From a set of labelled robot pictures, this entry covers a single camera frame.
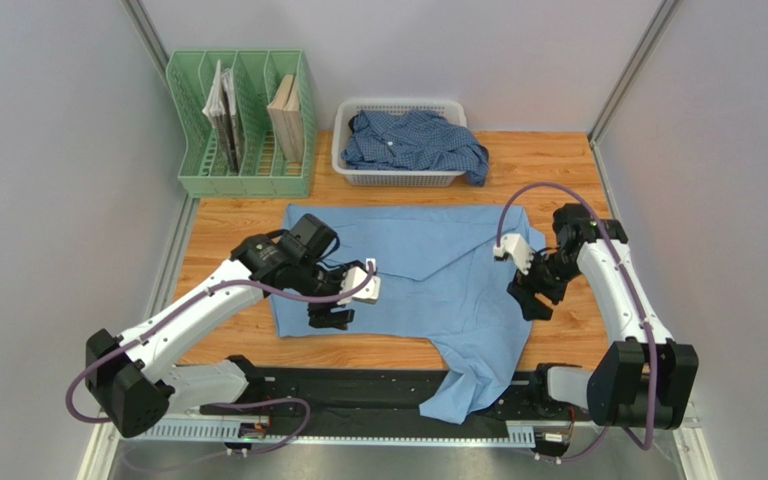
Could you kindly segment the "dark blue checkered shirt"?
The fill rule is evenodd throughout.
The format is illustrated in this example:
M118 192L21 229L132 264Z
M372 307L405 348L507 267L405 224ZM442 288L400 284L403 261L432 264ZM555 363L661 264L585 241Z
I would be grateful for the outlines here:
M349 122L341 152L346 166L361 171L461 171L482 187L490 170L489 151L465 126L432 110L394 115L364 109Z

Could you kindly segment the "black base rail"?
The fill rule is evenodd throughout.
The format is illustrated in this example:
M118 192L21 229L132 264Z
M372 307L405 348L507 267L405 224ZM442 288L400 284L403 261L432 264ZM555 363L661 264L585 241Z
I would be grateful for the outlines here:
M249 409L201 406L167 415L143 440L219 442L238 450L294 443L362 446L536 448L566 453L581 409L540 398L537 374L518 372L493 403L450 424L421 416L419 406L445 377L442 370L250 369L239 398Z

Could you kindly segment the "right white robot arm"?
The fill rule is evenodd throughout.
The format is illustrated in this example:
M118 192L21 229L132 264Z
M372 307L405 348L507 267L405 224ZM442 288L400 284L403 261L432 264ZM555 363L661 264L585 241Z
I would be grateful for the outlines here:
M549 415L577 407L599 426L678 428L699 358L693 346L675 340L649 303L621 223L597 219L585 206L568 203L554 212L553 231L557 245L549 250L531 246L521 234L498 234L495 259L516 267L507 292L525 320L548 321L569 283L584 277L609 346L592 371L539 365L530 379L536 409Z

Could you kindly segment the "grey magazines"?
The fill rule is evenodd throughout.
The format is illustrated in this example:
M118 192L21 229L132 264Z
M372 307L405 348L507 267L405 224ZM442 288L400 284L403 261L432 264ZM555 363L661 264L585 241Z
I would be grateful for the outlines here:
M244 139L236 101L234 75L221 60L215 64L214 75L202 113L216 134L217 142L230 174L242 172Z

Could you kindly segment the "light blue long sleeve shirt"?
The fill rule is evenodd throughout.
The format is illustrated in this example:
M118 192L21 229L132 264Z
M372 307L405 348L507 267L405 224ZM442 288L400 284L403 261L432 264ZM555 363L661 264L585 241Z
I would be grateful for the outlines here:
M283 227L312 214L341 242L335 263L373 258L382 281L376 304L351 302L350 334L429 340L449 372L422 416L461 424L507 389L532 325L508 294L516 272L492 248L495 205L314 207L290 204Z

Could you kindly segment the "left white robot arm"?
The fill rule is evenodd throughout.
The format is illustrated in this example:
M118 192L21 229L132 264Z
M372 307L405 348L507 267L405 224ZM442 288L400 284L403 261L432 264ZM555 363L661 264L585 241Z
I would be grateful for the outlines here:
M184 353L237 313L270 296L306 304L318 328L344 329L354 312L348 303L377 296L372 259L328 267L323 259L337 247L336 232L312 214L290 229L245 238L194 289L160 313L113 335L100 329L85 346L85 370L68 387L66 407L76 419L110 423L125 438L143 434L169 413L216 404L225 408L249 385L231 359L207 365L179 365ZM77 411L75 389L83 385L102 416Z

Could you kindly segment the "green file organizer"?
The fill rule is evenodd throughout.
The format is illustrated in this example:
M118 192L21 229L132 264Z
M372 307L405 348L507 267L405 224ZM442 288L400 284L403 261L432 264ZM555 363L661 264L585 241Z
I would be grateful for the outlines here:
M218 66L234 73L242 134L242 158L236 172L202 113ZM300 82L304 156L298 162L284 156L267 113L267 105L287 75ZM166 80L186 140L178 179L191 197L309 196L318 124L308 61L302 50L176 50L166 66Z

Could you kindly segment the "beige books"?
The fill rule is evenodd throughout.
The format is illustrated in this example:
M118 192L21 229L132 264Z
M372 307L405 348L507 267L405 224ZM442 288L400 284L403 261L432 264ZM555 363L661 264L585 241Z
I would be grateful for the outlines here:
M301 164L305 153L305 132L301 115L300 81L285 75L278 85L267 112L284 158Z

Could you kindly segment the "white plastic basket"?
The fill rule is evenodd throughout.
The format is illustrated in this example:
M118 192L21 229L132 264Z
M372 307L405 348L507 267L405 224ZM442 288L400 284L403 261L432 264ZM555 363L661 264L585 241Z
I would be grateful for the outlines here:
M396 170L357 170L350 169L342 158L351 132L348 122L362 110L384 111L392 115L401 115L411 110L430 110L443 116L449 123L468 126L462 105L454 100L419 99L419 98L349 98L336 110L333 138L331 142L331 166L354 186L407 186L407 187L447 187L463 171L396 171Z

